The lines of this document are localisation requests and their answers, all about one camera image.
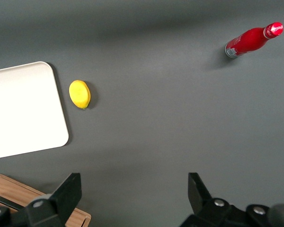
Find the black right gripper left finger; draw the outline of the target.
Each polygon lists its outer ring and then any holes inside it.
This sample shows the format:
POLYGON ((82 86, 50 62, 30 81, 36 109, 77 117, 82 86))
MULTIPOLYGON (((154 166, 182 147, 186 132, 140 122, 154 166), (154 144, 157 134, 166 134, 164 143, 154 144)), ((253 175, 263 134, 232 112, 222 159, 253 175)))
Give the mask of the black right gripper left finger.
POLYGON ((81 175, 71 173, 53 193, 36 197, 25 207, 27 225, 64 227, 81 197, 81 175))

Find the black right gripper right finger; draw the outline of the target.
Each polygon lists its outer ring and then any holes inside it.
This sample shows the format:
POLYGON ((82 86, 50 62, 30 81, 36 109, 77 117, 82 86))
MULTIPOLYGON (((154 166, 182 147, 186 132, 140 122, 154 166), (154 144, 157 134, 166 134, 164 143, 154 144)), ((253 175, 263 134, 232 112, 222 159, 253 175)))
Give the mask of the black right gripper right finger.
POLYGON ((188 174, 188 199, 193 214, 182 227, 247 227, 245 212, 210 195, 198 173, 188 174))

